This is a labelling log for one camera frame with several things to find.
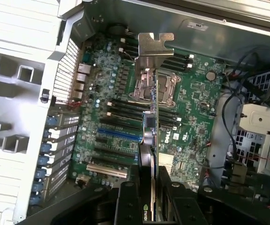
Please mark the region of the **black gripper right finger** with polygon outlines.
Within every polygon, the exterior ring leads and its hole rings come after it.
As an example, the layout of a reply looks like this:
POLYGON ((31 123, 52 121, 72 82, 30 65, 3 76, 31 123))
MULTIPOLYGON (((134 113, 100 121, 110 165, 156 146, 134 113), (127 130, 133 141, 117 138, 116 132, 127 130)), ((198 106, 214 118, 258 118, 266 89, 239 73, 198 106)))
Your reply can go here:
POLYGON ((202 186, 197 192, 172 182, 164 166, 159 167, 162 212, 177 225, 270 225, 270 210, 221 189, 202 186))

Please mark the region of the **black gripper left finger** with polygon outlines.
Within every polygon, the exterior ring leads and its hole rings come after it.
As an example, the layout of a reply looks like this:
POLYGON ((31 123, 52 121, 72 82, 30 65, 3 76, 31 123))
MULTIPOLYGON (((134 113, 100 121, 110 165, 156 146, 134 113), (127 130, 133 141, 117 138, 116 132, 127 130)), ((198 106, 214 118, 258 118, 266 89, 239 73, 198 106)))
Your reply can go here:
POLYGON ((93 184, 25 220, 27 225, 139 225, 139 166, 119 187, 93 184))

